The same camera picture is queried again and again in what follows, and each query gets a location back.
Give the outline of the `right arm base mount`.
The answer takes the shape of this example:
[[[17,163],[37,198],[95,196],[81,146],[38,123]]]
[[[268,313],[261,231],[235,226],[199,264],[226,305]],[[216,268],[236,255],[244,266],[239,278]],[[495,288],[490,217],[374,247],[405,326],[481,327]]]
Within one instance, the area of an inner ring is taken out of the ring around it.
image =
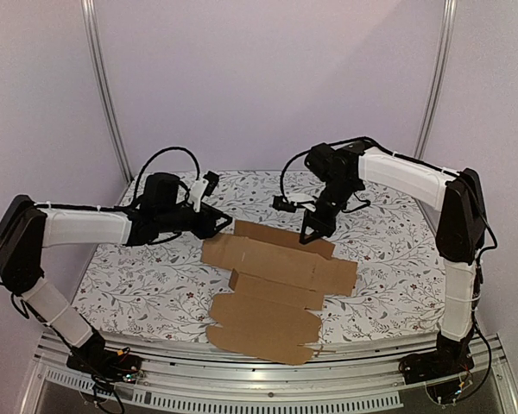
[[[469,352],[455,357],[451,351],[413,353],[399,360],[398,371],[407,385],[444,378],[474,367]]]

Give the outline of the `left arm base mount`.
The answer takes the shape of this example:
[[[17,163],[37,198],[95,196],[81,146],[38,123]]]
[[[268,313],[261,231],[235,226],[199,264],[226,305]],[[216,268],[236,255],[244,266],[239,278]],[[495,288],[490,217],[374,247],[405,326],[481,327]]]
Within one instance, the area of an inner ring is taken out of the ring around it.
[[[132,354],[127,348],[121,352],[111,351],[101,342],[89,342],[71,350],[66,366],[100,380],[127,382],[140,373],[142,358]]]

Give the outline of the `left robot arm white sleeve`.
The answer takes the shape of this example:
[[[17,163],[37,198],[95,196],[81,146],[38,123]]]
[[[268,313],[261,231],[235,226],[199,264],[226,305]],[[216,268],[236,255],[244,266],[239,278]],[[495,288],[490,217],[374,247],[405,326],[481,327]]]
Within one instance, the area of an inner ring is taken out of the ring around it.
[[[181,198],[179,190],[185,188]],[[37,203],[26,194],[11,200],[0,221],[0,286],[22,302],[24,317],[35,315],[71,349],[104,338],[75,310],[45,276],[42,252],[46,248],[79,244],[128,246],[128,213],[142,209],[163,212],[189,204],[190,188],[171,173],[148,176],[141,196],[127,205]]]

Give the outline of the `brown cardboard box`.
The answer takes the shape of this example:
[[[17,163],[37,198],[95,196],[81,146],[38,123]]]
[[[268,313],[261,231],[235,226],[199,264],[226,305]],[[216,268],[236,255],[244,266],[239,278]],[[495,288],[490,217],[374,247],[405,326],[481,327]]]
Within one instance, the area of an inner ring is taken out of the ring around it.
[[[349,297],[357,263],[334,244],[307,245],[299,234],[238,220],[231,234],[204,241],[201,260],[230,272],[227,293],[212,298],[206,337],[217,348],[290,366],[315,353],[325,297]]]

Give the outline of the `robot arm white sleeve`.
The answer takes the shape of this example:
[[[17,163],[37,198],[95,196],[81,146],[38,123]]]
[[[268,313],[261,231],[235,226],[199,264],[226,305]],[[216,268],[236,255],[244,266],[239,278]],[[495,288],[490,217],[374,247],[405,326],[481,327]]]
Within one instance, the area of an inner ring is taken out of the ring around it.
[[[306,152],[304,165],[331,192],[355,194],[367,182],[386,185],[439,213],[435,242],[445,267],[445,310],[439,333],[453,342],[464,341],[474,326],[475,288],[482,277],[481,256],[488,249],[484,237],[493,233],[477,172],[429,165],[392,152],[369,137],[320,143]],[[315,211],[320,194],[306,211]]]
[[[185,188],[181,198],[179,190]],[[75,310],[45,276],[42,252],[46,248],[79,244],[128,246],[128,213],[142,209],[163,212],[189,204],[190,188],[171,173],[148,176],[141,196],[127,205],[37,203],[26,194],[11,200],[0,221],[0,286],[22,302],[24,317],[35,315],[71,349],[104,338]]]

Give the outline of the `right robot arm white sleeve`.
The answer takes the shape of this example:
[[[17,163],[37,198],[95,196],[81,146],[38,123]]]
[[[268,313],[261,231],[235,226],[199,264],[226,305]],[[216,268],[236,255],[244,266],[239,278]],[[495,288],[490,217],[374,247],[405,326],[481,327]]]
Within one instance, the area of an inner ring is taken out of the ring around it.
[[[445,310],[439,333],[453,342],[464,341],[474,326],[475,288],[482,277],[481,256],[488,249],[484,237],[493,233],[477,172],[429,165],[392,152],[369,137],[320,143],[306,152],[304,165],[331,192],[355,194],[367,182],[386,185],[439,213],[435,242],[445,267]],[[306,211],[315,211],[320,194]]]

